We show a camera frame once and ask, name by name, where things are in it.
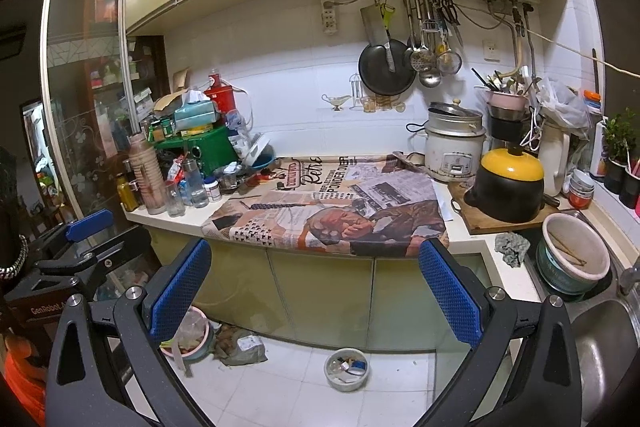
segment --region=yellow lid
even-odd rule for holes
[[[493,174],[521,182],[537,182],[545,178],[542,163],[532,155],[520,155],[507,149],[494,149],[482,157],[482,167]]]

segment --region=wooden cutting board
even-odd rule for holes
[[[466,185],[463,185],[463,183],[450,183],[448,187],[449,192],[451,192],[451,196],[453,196],[453,200],[457,202],[462,209],[460,214],[462,215],[462,219],[465,221],[465,225],[471,235],[534,229],[535,227],[542,226],[542,222],[545,220],[546,216],[558,212],[557,208],[546,204],[545,208],[540,210],[538,215],[531,221],[527,221],[526,223],[506,223],[505,221],[498,221],[493,217],[487,216],[478,208],[466,204],[464,196],[467,191],[467,187]]]

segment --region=frying pan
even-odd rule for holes
[[[394,72],[389,71],[384,46],[367,46],[358,60],[358,73],[362,83],[371,92],[383,96],[394,96],[406,91],[415,78],[415,70],[405,60],[407,46],[396,39],[390,39],[389,44],[396,65]]]

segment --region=newspaper print tablecloth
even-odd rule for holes
[[[448,245],[433,181],[395,156],[279,158],[202,226],[206,237],[367,257]]]

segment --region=orange lid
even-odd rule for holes
[[[584,90],[584,97],[587,100],[591,100],[591,102],[599,102],[602,100],[602,97],[597,92],[587,91],[586,89]]]

